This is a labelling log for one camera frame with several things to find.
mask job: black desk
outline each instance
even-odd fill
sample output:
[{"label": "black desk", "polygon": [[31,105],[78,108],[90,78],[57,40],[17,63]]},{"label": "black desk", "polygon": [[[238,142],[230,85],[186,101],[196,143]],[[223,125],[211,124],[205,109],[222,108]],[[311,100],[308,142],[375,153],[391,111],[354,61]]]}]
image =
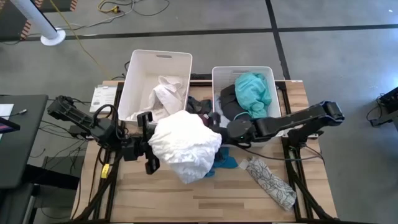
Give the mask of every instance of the black desk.
[{"label": "black desk", "polygon": [[27,109],[25,114],[9,118],[21,129],[0,139],[0,189],[13,189],[21,183],[47,100],[47,95],[0,96],[0,104],[14,104],[11,114]]},{"label": "black desk", "polygon": [[21,129],[0,139],[0,223],[22,223],[34,184],[77,189],[78,177],[27,164],[47,100],[47,95],[0,96],[0,104],[14,104],[11,114],[27,109],[9,118]]}]

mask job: white stand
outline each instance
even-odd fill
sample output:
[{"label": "white stand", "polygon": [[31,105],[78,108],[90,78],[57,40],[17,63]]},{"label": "white stand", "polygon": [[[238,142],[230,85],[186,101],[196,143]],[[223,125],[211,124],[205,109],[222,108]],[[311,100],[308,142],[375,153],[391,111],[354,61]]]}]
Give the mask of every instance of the white stand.
[{"label": "white stand", "polygon": [[53,25],[40,12],[34,3],[30,0],[11,0],[26,19],[33,22],[42,33],[41,41],[46,46],[54,46],[65,40],[65,31],[54,29]]},{"label": "white stand", "polygon": [[63,40],[65,40],[65,37],[67,36],[67,34],[65,33],[65,31],[61,28],[56,28],[57,29],[57,37],[53,38],[53,39],[48,39],[45,36],[42,36],[40,38],[40,41],[42,42],[42,44],[46,45],[46,46],[55,46],[57,44],[60,44]]}]

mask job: yellow cable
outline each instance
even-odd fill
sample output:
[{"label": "yellow cable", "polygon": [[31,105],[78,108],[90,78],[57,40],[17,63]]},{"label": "yellow cable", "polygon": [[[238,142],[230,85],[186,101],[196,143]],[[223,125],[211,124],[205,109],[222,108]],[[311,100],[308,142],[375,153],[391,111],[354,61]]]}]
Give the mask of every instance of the yellow cable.
[{"label": "yellow cable", "polygon": [[99,66],[99,68],[102,70],[102,72],[105,74],[105,76],[106,76],[108,79],[111,80],[111,79],[112,79],[112,78],[111,78],[111,75],[110,75],[110,73],[107,71],[107,69],[105,69],[103,66],[101,66],[101,65],[97,62],[97,60],[95,60],[95,58],[94,58],[90,53],[88,53],[88,51],[83,47],[83,44],[81,44],[81,41],[80,41],[79,37],[76,35],[75,31],[72,29],[72,26],[69,24],[69,22],[67,21],[67,19],[62,15],[62,13],[61,13],[60,10],[58,9],[58,7],[54,4],[54,2],[53,2],[52,0],[50,0],[50,2],[51,2],[51,5],[54,7],[54,9],[60,14],[60,16],[62,17],[62,19],[67,23],[69,29],[73,32],[73,35],[75,35],[75,37],[76,37],[77,41],[79,42],[80,47],[83,49],[83,51],[86,52],[86,54],[87,54],[88,56],[90,56],[91,59],[93,59],[93,61],[95,62],[95,64],[97,64],[97,65]]},{"label": "yellow cable", "polygon": [[99,10],[100,12],[108,13],[108,12],[114,11],[114,10],[117,8],[116,6],[114,6],[114,7],[111,8],[111,9],[100,9],[100,5],[101,5],[103,2],[105,2],[105,0],[102,0],[102,1],[97,5],[97,10]]}]

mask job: white pole base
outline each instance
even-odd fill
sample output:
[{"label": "white pole base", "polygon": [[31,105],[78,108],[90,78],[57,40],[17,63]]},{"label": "white pole base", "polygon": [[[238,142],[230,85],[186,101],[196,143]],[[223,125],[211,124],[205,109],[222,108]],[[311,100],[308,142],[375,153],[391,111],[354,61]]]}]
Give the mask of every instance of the white pole base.
[{"label": "white pole base", "polygon": [[58,36],[54,39],[48,39],[48,38],[42,36],[40,38],[40,41],[42,42],[42,44],[44,44],[46,46],[55,46],[57,44],[60,44],[63,40],[65,40],[65,37],[67,36],[65,31],[61,28],[56,28],[56,29],[57,29]]}]

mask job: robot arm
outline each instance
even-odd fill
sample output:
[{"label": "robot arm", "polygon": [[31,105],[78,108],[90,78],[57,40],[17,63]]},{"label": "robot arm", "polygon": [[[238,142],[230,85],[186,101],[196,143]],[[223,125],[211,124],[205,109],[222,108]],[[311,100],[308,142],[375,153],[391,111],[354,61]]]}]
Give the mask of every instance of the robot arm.
[{"label": "robot arm", "polygon": [[[152,121],[152,114],[145,112],[137,119],[142,128],[141,135],[124,136],[124,130],[118,125],[118,117],[115,119],[97,118],[88,116],[73,105],[70,97],[59,96],[47,108],[48,114],[55,119],[71,121],[79,126],[88,135],[94,137],[95,141],[106,149],[122,151],[125,161],[135,161],[139,156],[146,155],[148,162],[146,169],[148,174],[153,174],[159,168],[159,159],[153,155],[148,140],[152,137],[154,129],[148,125]],[[299,147],[307,141],[309,135],[317,132],[324,126],[337,126],[344,120],[343,113],[335,102],[323,101],[307,109],[288,114],[280,118],[260,118],[251,121],[231,121],[227,128],[220,128],[217,124],[210,128],[220,133],[223,144],[232,144],[240,148],[251,147],[251,142],[265,142],[274,137],[279,131],[294,128],[303,124],[300,129],[292,129],[288,132],[290,143],[293,147]]]},{"label": "robot arm", "polygon": [[335,102],[323,101],[311,107],[288,114],[280,118],[259,118],[251,121],[235,120],[228,123],[227,128],[212,126],[214,132],[223,137],[223,144],[232,144],[248,148],[251,142],[265,142],[277,135],[279,131],[292,129],[288,136],[293,146],[306,142],[309,135],[316,133],[324,126],[337,126],[344,121],[343,113]]}]

